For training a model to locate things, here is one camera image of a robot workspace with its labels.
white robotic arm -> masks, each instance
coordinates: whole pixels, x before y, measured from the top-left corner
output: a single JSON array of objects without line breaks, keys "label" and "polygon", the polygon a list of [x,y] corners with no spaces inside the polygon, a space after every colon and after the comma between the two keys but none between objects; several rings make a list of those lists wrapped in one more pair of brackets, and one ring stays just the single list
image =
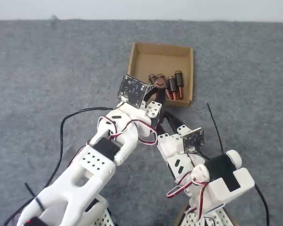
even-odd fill
[{"label": "white robotic arm", "polygon": [[[116,166],[127,159],[138,142],[157,145],[177,183],[167,197],[184,191],[190,198],[191,208],[187,214],[195,212],[198,215],[195,221],[204,221],[212,212],[252,188],[254,181],[249,172],[241,168],[241,158],[236,151],[208,161],[196,155],[197,148],[203,145],[202,128],[191,130],[173,117],[174,121],[167,119],[174,134],[163,130],[159,115],[171,114],[162,109],[165,88],[163,83],[160,85],[157,101],[147,106],[145,101],[128,104],[127,97],[132,95],[136,101],[135,94],[139,95],[136,89],[144,91],[146,85],[125,76],[120,89],[120,94],[127,91],[128,96],[121,96],[125,102],[99,118],[96,135],[61,176],[26,206],[17,226],[26,225],[34,217],[48,226],[92,226],[101,215],[109,215],[108,202],[99,193],[114,175]],[[143,140],[151,134],[154,140]],[[82,178],[85,179],[83,185],[78,183]],[[45,211],[36,200],[42,203]]]},{"label": "white robotic arm", "polygon": [[[196,155],[196,149],[203,144],[203,129],[189,129],[186,125],[177,128],[177,133],[158,136],[158,149],[173,176],[176,186],[167,193],[172,198],[181,191],[190,197],[190,208],[186,214],[195,213],[194,222],[204,222],[216,211],[254,187],[255,183],[235,150],[205,161]],[[194,144],[187,146],[183,140]]]},{"label": "white robotic arm", "polygon": [[[40,216],[45,223],[60,226],[90,226],[91,222],[95,222],[99,213],[107,207],[107,201],[99,196],[99,192],[114,175],[116,166],[121,165],[136,147],[139,136],[148,137],[152,132],[155,141],[148,143],[156,144],[157,134],[151,127],[151,119],[159,116],[160,109],[161,104],[154,101],[147,107],[143,102],[139,109],[120,103],[115,110],[100,117],[96,135],[62,175],[37,195],[45,212],[42,213],[39,204],[33,200],[23,210],[17,226],[24,225],[35,216]],[[81,178],[88,181],[78,186],[77,181]],[[95,199],[97,205],[86,212]],[[46,212],[50,212],[50,208],[54,210],[57,205],[60,205],[59,212],[62,209],[63,214],[55,216],[56,220],[49,219]]]}]

gray carpet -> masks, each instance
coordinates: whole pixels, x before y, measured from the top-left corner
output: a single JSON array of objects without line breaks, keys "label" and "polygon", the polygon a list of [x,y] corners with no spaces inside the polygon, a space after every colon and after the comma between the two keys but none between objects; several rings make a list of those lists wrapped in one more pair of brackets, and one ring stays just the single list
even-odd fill
[{"label": "gray carpet", "polygon": [[[209,156],[220,153],[206,102],[226,150],[236,149],[283,226],[283,24],[163,21],[0,21],[0,225],[37,193],[59,155],[59,124],[89,106],[114,106],[133,41],[194,48],[194,100],[171,109],[203,126]],[[83,113],[65,126],[65,157],[96,132],[105,112]],[[170,226],[188,199],[154,147],[139,145],[101,193],[120,226]],[[227,206],[241,226],[265,225],[254,189]]]}]

white wall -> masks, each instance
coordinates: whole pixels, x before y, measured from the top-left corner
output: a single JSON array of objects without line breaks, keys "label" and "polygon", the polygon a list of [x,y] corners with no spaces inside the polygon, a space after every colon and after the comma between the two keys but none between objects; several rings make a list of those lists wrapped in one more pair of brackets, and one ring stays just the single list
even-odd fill
[{"label": "white wall", "polygon": [[227,20],[283,22],[283,0],[0,0],[0,20]]}]

red and white wire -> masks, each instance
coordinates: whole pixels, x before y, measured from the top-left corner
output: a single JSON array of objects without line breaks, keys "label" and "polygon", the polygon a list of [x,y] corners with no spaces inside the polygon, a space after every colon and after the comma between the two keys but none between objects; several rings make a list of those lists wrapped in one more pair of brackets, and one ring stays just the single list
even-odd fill
[{"label": "red and white wire", "polygon": [[114,126],[114,134],[116,134],[117,133],[117,126],[115,125],[115,123],[110,118],[108,118],[106,116],[99,117],[98,124],[97,124],[96,128],[99,129],[99,123],[102,119],[105,119],[106,121],[110,122]]},{"label": "red and white wire", "polygon": [[197,221],[200,220],[201,218],[201,215],[202,215],[202,208],[203,208],[203,194],[204,194],[204,190],[205,188],[208,186],[208,182],[197,182],[195,180],[192,180],[188,183],[186,183],[185,185],[180,185],[184,179],[187,177],[187,175],[189,175],[190,172],[187,172],[186,174],[184,174],[182,176],[182,178],[178,181],[177,185],[172,188],[167,194],[167,198],[173,198],[174,196],[178,195],[180,192],[182,192],[184,189],[188,188],[189,186],[191,186],[192,184],[194,185],[200,185],[202,186],[201,190],[200,190],[200,195],[199,195],[199,204],[198,204],[198,207],[199,207],[199,211],[198,211],[198,219]]},{"label": "red and white wire", "polygon": [[111,137],[117,138],[118,136],[120,136],[121,134],[123,134],[123,133],[127,130],[128,126],[129,126],[131,123],[133,123],[133,122],[139,122],[139,123],[141,123],[143,126],[147,127],[148,129],[150,129],[150,130],[154,133],[154,136],[155,136],[155,140],[154,140],[154,141],[144,141],[144,140],[141,140],[140,138],[138,138],[138,140],[139,140],[141,143],[146,144],[146,145],[154,145],[154,144],[157,143],[157,132],[156,132],[156,130],[155,130],[153,127],[151,127],[150,125],[148,125],[147,123],[145,123],[144,121],[139,120],[139,119],[132,119],[132,120],[130,120],[120,132],[115,133],[115,134],[112,134]]}]

open cardboard box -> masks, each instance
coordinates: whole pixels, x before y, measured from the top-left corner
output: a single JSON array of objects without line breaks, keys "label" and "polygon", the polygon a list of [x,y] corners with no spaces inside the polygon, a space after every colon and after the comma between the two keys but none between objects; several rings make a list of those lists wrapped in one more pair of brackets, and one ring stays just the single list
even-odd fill
[{"label": "open cardboard box", "polygon": [[183,99],[166,100],[166,106],[188,107],[193,96],[193,49],[174,45],[134,42],[128,74],[149,84],[150,74],[163,74],[166,79],[174,72],[183,72]]}]

